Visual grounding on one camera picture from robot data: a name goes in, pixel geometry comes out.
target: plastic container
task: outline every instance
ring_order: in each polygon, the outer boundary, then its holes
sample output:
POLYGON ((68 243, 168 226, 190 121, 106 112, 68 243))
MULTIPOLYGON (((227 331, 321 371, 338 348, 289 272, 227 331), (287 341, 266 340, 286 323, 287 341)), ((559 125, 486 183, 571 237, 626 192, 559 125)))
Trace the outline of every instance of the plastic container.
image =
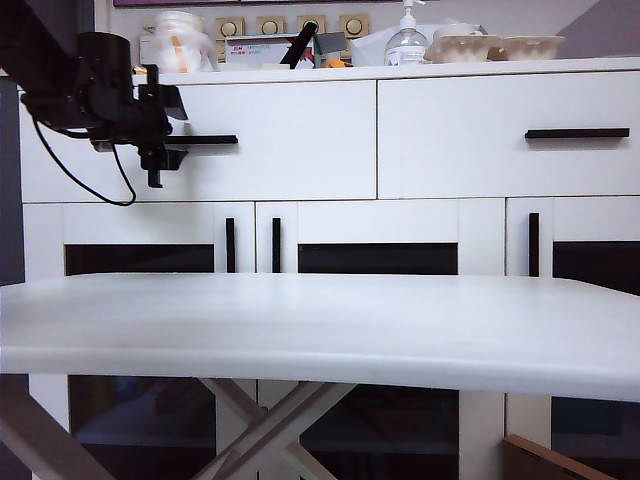
POLYGON ((416 30, 417 22, 411 14, 414 0, 404 0, 405 16, 400 20, 400 31, 396 33, 385 47, 384 64, 397 67, 399 65, 420 65, 426 63, 427 37, 416 30))
POLYGON ((204 33, 204 20, 186 12, 162 12, 156 17, 154 46, 162 73, 213 70, 209 52, 213 43, 204 33))

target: box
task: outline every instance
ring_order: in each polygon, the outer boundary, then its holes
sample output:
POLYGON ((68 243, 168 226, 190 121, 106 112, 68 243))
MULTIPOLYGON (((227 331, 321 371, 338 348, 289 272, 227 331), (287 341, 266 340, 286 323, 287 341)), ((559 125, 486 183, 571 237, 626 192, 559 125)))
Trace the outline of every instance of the box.
POLYGON ((615 480, 517 435, 503 441, 503 480, 615 480))
MULTIPOLYGON (((283 35, 245 35, 227 37, 225 57, 227 63, 264 64, 280 63, 296 34, 283 35)), ((302 55, 296 69, 315 67, 315 47, 311 40, 302 55)))

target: hand sanitizer bottle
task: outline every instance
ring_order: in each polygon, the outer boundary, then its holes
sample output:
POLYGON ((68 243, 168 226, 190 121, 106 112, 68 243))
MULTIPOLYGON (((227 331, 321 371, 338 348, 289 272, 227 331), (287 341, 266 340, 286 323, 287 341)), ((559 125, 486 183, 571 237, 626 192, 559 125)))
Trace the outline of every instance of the hand sanitizer bottle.
POLYGON ((400 20, 400 31, 391 37, 385 47, 385 65, 397 67, 426 63, 427 38, 416 30, 417 22, 411 15, 414 1, 424 5, 421 0, 404 0, 405 15, 400 20))

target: crossed table leg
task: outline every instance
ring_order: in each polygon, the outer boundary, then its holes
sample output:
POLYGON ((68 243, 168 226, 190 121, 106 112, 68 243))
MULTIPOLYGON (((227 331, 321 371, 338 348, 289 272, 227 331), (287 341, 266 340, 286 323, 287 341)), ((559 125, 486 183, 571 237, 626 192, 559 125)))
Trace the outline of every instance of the crossed table leg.
MULTIPOLYGON (((303 382, 265 412, 232 380, 201 379, 249 425, 193 480, 227 480, 281 454, 306 480, 335 480, 297 438, 355 385, 303 382)), ((115 480, 11 378, 0 382, 0 440, 41 480, 115 480)))

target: drawer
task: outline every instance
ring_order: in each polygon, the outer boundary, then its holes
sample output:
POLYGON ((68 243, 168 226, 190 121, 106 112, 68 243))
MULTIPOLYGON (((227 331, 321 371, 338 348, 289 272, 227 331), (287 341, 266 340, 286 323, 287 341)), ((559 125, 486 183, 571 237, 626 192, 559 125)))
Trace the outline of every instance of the drawer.
POLYGON ((379 84, 381 198, 640 193, 640 72, 379 84), (534 129, 629 138, 526 140, 534 129))
MULTIPOLYGON (((181 87, 189 122, 174 133, 235 134, 233 146, 194 147, 178 172, 150 189, 133 147, 119 147, 147 201, 375 198, 376 89, 373 81, 181 87)), ((21 111, 25 202, 92 201, 62 174, 21 111)), ((96 190, 128 198, 110 153, 44 132, 63 163, 96 190)))

